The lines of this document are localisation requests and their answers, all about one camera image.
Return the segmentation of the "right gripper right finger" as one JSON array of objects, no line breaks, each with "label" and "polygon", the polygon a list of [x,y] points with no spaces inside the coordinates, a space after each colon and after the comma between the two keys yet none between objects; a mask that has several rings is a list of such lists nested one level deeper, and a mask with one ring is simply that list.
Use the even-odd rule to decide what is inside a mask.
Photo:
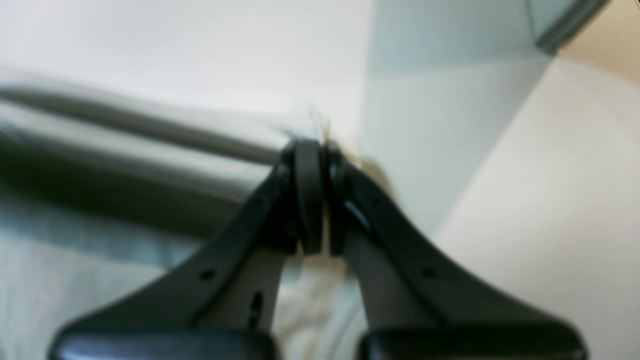
[{"label": "right gripper right finger", "polygon": [[386,192],[324,146],[330,251],[354,269],[368,331],[359,360],[586,360],[576,328],[478,278]]}]

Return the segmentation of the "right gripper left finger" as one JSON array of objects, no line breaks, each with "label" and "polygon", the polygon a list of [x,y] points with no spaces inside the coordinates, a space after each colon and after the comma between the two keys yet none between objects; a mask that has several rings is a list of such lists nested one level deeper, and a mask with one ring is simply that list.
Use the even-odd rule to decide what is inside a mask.
[{"label": "right gripper left finger", "polygon": [[281,273],[323,237],[322,146],[287,145],[230,223],[185,262],[64,326],[50,360],[279,360]]}]

